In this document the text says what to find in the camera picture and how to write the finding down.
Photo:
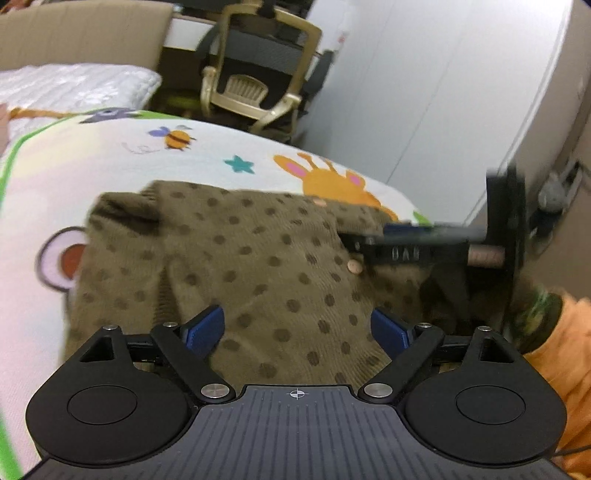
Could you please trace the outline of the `white desk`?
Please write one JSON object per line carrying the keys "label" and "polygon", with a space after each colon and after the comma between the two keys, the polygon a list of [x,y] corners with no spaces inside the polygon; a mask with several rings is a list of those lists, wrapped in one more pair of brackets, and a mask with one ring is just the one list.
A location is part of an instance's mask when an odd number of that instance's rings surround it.
{"label": "white desk", "polygon": [[[208,45],[208,52],[217,54],[221,50],[221,33],[213,33],[208,41],[209,33],[215,26],[214,22],[194,17],[174,15],[165,36],[166,48],[201,51]],[[240,26],[228,29],[228,39],[225,40],[225,54],[231,58],[246,59],[261,54],[295,55],[304,52],[304,45],[311,40],[311,34],[304,30],[283,25],[276,34],[262,34],[243,30]]]}

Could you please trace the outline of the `cartoon giraffe play mat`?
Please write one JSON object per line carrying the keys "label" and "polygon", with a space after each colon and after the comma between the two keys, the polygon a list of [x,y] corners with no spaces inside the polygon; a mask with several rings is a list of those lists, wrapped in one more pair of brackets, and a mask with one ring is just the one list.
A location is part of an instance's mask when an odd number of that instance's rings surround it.
{"label": "cartoon giraffe play mat", "polygon": [[91,209],[105,193],[158,182],[296,194],[420,214],[399,191],[320,156],[241,131],[146,111],[106,110],[23,137],[1,176],[1,475],[38,460],[25,426],[34,392],[64,352]]}

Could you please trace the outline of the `grey plush toy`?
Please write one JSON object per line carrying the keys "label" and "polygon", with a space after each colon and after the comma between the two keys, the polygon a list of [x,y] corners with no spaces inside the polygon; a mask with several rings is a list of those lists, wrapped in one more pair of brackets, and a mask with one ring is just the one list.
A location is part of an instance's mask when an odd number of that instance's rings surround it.
{"label": "grey plush toy", "polygon": [[538,193],[538,207],[546,213],[563,212],[569,206],[569,186],[551,172]]}

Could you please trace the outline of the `beige mesh office chair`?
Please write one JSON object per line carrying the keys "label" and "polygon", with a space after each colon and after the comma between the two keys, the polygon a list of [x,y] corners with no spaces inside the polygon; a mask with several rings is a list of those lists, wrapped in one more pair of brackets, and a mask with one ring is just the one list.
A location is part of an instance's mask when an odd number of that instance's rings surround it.
{"label": "beige mesh office chair", "polygon": [[205,118],[289,143],[325,85],[335,52],[318,52],[322,29],[274,1],[228,4],[195,50],[204,60]]}

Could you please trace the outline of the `orange camouflage clothing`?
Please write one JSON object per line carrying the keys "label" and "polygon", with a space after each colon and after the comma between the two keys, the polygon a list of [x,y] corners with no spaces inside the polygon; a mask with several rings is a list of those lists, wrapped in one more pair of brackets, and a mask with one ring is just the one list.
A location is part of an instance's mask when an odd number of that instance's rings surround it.
{"label": "orange camouflage clothing", "polygon": [[567,410],[559,463],[590,477],[590,300],[529,281],[515,288],[508,331],[513,345],[558,393]]}

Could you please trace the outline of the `white quilted mattress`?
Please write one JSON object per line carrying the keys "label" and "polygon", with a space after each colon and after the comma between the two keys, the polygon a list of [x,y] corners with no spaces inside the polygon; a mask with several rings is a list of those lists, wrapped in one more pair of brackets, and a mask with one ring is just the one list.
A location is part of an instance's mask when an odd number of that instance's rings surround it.
{"label": "white quilted mattress", "polygon": [[141,109],[161,84],[159,74],[131,65],[48,64],[1,73],[1,102],[58,113],[119,107]]}

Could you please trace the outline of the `beige upholstered headboard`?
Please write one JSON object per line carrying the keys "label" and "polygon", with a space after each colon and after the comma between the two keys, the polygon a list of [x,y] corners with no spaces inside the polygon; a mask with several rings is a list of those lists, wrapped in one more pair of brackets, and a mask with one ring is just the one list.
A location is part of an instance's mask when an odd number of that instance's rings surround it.
{"label": "beige upholstered headboard", "polygon": [[63,1],[1,15],[1,69],[96,63],[155,69],[173,16],[157,1]]}

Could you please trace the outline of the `brown polka dot corduroy garment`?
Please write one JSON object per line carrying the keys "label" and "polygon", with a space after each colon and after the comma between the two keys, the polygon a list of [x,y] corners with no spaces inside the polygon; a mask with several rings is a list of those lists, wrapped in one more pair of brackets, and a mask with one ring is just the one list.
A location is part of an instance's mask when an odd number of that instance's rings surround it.
{"label": "brown polka dot corduroy garment", "polygon": [[377,307],[451,334],[500,326],[503,297],[483,278],[373,267],[342,245],[342,233],[378,234],[387,220],[370,207],[182,182],[105,193],[87,219],[64,352],[101,326],[145,333],[219,305],[225,330],[207,361],[233,387],[359,387],[389,361],[370,334]]}

